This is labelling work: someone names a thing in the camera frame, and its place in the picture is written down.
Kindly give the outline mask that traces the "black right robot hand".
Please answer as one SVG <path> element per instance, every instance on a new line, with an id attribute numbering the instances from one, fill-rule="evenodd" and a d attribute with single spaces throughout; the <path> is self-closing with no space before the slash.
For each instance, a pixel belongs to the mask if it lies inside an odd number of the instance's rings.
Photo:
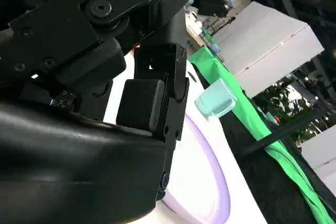
<path id="1" fill-rule="evenodd" d="M 1 223 L 127 223 L 165 195 L 188 0 L 1 0 Z"/>

